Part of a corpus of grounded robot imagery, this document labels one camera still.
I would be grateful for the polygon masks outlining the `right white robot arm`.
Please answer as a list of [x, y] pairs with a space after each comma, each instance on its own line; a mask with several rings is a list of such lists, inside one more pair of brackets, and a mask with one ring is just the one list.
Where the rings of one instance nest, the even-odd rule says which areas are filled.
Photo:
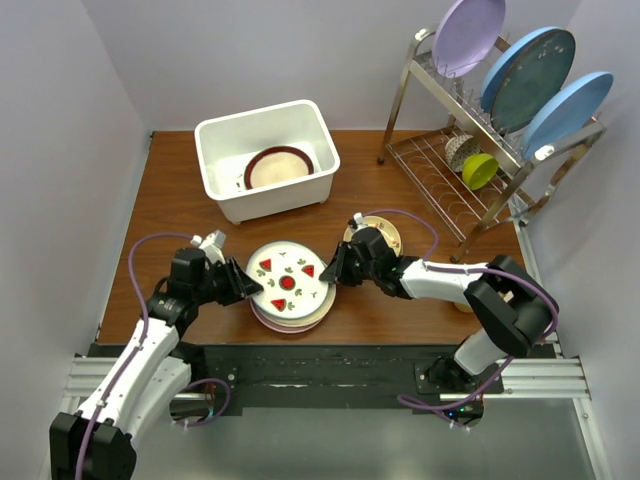
[[496, 361], [527, 357], [558, 323], [555, 300], [511, 257], [450, 265], [398, 255], [373, 227], [341, 241], [320, 279], [351, 287], [371, 281], [390, 297], [468, 305], [481, 329], [424, 371], [432, 385], [459, 393], [476, 386]]

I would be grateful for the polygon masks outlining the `red rimmed beige plate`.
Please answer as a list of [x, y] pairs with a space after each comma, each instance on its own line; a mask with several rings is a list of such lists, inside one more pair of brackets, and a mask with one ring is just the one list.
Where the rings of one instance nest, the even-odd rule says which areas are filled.
[[257, 153], [244, 171], [246, 189], [295, 180], [314, 173], [311, 158], [291, 146], [274, 146]]

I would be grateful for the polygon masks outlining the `watermelon pattern white plate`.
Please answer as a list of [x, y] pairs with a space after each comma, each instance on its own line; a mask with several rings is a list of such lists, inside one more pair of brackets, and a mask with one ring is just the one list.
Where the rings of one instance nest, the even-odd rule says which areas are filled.
[[298, 320], [318, 310], [329, 286], [319, 279], [324, 262], [310, 248], [292, 241], [274, 241], [249, 258], [246, 273], [263, 290], [252, 297], [265, 314], [281, 320]]

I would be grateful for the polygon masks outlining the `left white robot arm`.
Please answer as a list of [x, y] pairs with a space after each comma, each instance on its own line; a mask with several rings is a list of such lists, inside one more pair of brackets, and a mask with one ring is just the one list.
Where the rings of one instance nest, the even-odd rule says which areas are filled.
[[196, 392], [207, 368], [173, 354], [201, 306], [228, 306], [262, 292], [218, 248], [183, 248], [168, 276], [145, 299], [142, 316], [99, 386], [73, 413], [60, 412], [49, 428], [54, 479], [129, 479], [143, 431], [181, 390]]

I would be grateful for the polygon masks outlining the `blue cream leaf plate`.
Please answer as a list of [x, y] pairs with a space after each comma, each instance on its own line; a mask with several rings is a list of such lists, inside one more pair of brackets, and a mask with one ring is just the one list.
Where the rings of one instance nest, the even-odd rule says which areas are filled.
[[335, 301], [336, 291], [337, 291], [337, 287], [335, 285], [330, 285], [326, 298], [323, 300], [321, 305], [314, 312], [304, 317], [301, 317], [299, 319], [292, 319], [292, 320], [280, 319], [273, 315], [265, 313], [260, 307], [255, 305], [255, 302], [253, 300], [251, 301], [254, 302], [254, 305], [258, 307], [260, 311], [269, 320], [272, 320], [275, 323], [286, 325], [286, 326], [303, 326], [303, 325], [309, 325], [310, 323], [316, 322], [317, 320], [322, 320], [328, 314], [328, 312], [330, 311]]

